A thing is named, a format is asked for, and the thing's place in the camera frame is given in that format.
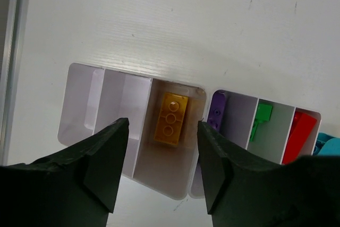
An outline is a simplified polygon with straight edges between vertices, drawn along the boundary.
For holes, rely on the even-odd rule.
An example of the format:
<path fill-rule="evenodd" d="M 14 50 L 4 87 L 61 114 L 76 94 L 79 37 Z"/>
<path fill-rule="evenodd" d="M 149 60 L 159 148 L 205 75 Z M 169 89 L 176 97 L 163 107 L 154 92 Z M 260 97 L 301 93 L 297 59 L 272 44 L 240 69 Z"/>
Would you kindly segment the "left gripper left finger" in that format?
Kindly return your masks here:
<path fill-rule="evenodd" d="M 105 226 L 129 138 L 120 118 L 30 164 L 1 167 L 1 226 Z"/>

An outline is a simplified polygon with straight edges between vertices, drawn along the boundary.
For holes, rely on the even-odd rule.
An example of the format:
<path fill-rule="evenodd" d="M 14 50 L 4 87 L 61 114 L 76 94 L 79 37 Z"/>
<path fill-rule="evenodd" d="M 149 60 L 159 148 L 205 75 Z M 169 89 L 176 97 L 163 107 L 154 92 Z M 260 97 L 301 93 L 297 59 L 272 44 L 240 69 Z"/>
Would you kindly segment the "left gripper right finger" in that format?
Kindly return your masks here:
<path fill-rule="evenodd" d="M 339 226 L 339 157 L 261 158 L 199 122 L 199 162 L 214 226 Z"/>

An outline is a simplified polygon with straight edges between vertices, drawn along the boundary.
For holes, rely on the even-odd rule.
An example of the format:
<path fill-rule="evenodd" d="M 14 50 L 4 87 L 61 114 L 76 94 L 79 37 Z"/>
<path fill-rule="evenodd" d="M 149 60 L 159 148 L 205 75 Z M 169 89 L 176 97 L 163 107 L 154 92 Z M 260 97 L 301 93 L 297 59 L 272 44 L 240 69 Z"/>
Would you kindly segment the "purple lego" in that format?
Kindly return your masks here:
<path fill-rule="evenodd" d="M 227 101 L 226 94 L 221 90 L 216 91 L 211 99 L 207 123 L 217 132 L 220 131 L 226 101 Z"/>

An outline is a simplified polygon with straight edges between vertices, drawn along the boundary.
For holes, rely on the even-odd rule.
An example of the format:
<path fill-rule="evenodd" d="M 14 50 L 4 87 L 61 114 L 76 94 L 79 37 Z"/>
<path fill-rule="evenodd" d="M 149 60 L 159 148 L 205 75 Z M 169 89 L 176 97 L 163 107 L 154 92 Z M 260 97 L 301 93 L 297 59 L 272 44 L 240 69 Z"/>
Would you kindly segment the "green square lego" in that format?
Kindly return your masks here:
<path fill-rule="evenodd" d="M 250 134 L 250 141 L 253 141 L 258 125 L 268 122 L 270 120 L 272 109 L 273 106 L 270 104 L 266 103 L 258 104 Z"/>

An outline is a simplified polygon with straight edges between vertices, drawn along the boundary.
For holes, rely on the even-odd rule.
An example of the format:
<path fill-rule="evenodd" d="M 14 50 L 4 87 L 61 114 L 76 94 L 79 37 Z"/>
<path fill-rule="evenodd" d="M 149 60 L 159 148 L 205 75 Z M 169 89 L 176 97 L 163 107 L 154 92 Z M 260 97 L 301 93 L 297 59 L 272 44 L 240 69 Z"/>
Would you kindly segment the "red lego brick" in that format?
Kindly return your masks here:
<path fill-rule="evenodd" d="M 302 147 L 306 143 L 316 123 L 317 119 L 311 115 L 301 111 L 295 111 L 282 159 L 283 165 L 293 162 L 299 156 Z"/>

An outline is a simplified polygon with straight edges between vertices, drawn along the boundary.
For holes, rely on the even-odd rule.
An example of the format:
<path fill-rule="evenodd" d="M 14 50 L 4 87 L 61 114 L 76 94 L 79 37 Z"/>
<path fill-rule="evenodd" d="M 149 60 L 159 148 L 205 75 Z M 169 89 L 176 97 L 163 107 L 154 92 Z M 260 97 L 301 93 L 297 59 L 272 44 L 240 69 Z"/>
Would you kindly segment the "teal rounded lego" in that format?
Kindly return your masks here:
<path fill-rule="evenodd" d="M 322 156 L 339 156 L 339 138 L 328 135 L 326 133 L 318 133 L 317 141 L 314 146 L 313 155 Z"/>

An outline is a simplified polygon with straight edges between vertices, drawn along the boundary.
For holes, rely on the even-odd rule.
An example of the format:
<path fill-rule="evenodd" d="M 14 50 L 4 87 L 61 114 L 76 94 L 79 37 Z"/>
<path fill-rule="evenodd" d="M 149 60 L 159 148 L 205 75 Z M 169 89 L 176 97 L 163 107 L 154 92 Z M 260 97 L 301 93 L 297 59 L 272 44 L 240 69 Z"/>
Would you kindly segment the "yellow lego brick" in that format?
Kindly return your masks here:
<path fill-rule="evenodd" d="M 171 92 L 163 93 L 154 131 L 154 141 L 177 147 L 179 145 L 189 97 Z"/>

